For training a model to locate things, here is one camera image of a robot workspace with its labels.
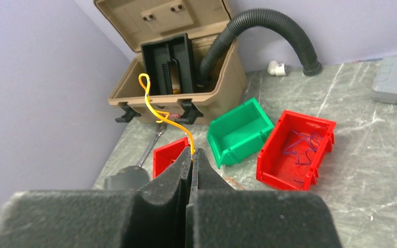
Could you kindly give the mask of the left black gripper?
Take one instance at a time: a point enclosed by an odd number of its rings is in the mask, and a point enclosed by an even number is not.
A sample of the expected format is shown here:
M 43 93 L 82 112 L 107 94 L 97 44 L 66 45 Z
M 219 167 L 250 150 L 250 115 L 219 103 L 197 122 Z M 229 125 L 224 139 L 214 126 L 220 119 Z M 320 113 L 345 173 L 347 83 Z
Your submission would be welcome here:
M 127 166 L 104 180 L 105 190 L 137 190 L 150 182 L 148 172 L 140 166 Z

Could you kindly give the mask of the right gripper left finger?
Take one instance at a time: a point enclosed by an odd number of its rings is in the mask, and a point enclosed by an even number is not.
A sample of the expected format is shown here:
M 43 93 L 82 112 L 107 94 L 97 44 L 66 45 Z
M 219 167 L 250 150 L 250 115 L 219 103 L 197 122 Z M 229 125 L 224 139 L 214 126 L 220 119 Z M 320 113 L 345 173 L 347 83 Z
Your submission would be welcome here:
M 0 247 L 184 247 L 191 154 L 139 190 L 25 191 L 0 210 Z

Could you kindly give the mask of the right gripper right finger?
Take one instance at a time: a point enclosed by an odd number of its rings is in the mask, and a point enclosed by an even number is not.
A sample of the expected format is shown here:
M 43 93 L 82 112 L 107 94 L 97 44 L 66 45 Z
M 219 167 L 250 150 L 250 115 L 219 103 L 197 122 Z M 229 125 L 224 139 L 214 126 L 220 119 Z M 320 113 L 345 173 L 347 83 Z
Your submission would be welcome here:
M 323 199 L 306 191 L 237 191 L 197 149 L 186 247 L 341 247 Z

